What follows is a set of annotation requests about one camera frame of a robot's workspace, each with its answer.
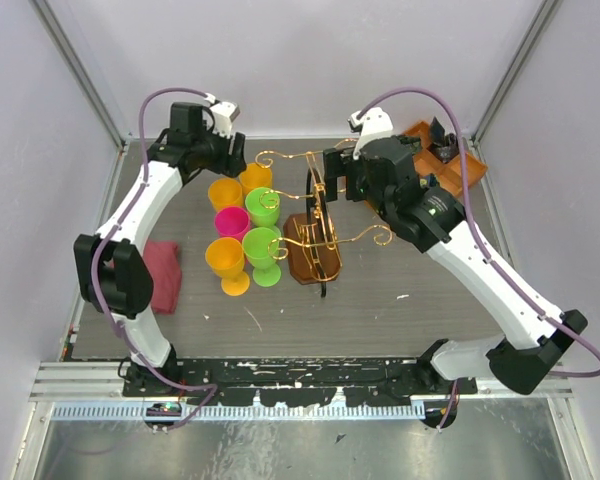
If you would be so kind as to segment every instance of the orange tray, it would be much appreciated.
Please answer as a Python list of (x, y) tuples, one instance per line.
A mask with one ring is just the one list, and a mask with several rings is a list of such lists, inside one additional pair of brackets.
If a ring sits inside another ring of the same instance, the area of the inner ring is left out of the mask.
[[(416, 171), (420, 176), (433, 173), (438, 178), (440, 186), (450, 192), (454, 197), (462, 195), (462, 170), (460, 168), (460, 155), (456, 155), (449, 163), (444, 164), (429, 151), (431, 139), (429, 138), (429, 124), (418, 122), (404, 132), (405, 135), (420, 137), (422, 151), (413, 157)], [(480, 181), (487, 172), (487, 166), (476, 157), (467, 152), (467, 171), (469, 173), (469, 188)]]

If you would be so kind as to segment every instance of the plastic cup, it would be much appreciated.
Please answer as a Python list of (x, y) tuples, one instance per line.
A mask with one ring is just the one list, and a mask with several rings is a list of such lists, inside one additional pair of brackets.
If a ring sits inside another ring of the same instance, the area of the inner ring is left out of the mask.
[(216, 213), (214, 220), (218, 235), (235, 238), (242, 242), (245, 234), (251, 228), (249, 214), (242, 207), (227, 207)]
[(204, 254), (207, 265), (222, 279), (222, 291), (232, 297), (249, 289), (249, 275), (244, 272), (242, 244), (232, 237), (222, 237), (211, 242)]
[(216, 180), (209, 187), (207, 195), (216, 212), (223, 208), (242, 207), (244, 205), (242, 187), (233, 178)]
[(245, 197), (258, 187), (271, 188), (273, 186), (273, 170), (261, 167), (257, 163), (248, 164), (247, 169), (238, 178)]
[(269, 244), (276, 238), (278, 236), (270, 228), (257, 227), (247, 232), (242, 239), (244, 253), (253, 265), (253, 281), (261, 287), (272, 287), (282, 276), (275, 258), (269, 253)]
[(271, 192), (267, 187), (256, 188), (247, 195), (245, 207), (255, 226), (270, 228), (276, 233), (276, 237), (280, 236), (280, 229), (276, 227), (276, 222), (280, 218), (280, 195)]

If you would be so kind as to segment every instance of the pink cup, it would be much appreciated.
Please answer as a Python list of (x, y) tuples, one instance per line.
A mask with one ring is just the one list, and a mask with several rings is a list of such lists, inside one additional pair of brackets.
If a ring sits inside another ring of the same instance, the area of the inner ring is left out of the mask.
[(232, 237), (242, 242), (251, 228), (249, 214), (242, 207), (227, 207), (216, 213), (216, 230), (221, 237)]

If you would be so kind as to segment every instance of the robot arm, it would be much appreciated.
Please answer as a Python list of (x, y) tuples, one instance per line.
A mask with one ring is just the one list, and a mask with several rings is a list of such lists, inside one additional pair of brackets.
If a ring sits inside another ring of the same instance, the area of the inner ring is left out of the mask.
[[(149, 148), (149, 175), (144, 191), (122, 225), (123, 216), (144, 184), (140, 172), (118, 209), (95, 235), (80, 235), (74, 243), (80, 293), (102, 311), (94, 293), (91, 262), (101, 239), (117, 226), (101, 257), (99, 281), (116, 324), (124, 324), (127, 336), (145, 359), (168, 378), (175, 359), (171, 344), (162, 335), (151, 310), (153, 280), (142, 260), (145, 244), (158, 218), (171, 199), (203, 169), (235, 177), (246, 169), (245, 137), (232, 136), (237, 105), (216, 101), (208, 95), (210, 107), (174, 103), (169, 128)], [(142, 365), (137, 354), (132, 360)]]
[(573, 343), (563, 332), (540, 318), (490, 265), (501, 268), (534, 299), (547, 316), (581, 333), (586, 319), (577, 310), (563, 313), (531, 288), (479, 232), (492, 258), (478, 249), (464, 207), (439, 186), (417, 174), (412, 151), (402, 137), (392, 136), (391, 120), (372, 108), (349, 123), (360, 139), (353, 149), (324, 152), (327, 199), (337, 198), (337, 178), (346, 177), (346, 198), (367, 201), (398, 237), (444, 266), (480, 301), (504, 335), (456, 342), (440, 340), (423, 355), (430, 376), (447, 380), (495, 376), (512, 390), (528, 394), (547, 375)]

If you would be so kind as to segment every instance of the yellow cup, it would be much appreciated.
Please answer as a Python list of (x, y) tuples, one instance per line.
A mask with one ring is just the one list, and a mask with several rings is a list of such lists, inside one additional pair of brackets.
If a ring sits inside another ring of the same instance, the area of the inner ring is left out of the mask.
[(257, 163), (248, 164), (247, 169), (238, 178), (245, 197), (258, 187), (273, 187), (273, 170), (261, 167)]
[(222, 279), (222, 291), (232, 297), (242, 295), (249, 289), (251, 280), (244, 272), (242, 244), (232, 237), (214, 240), (204, 254), (207, 265)]
[(242, 187), (233, 178), (216, 180), (209, 187), (207, 195), (216, 212), (223, 208), (242, 207), (244, 205)]

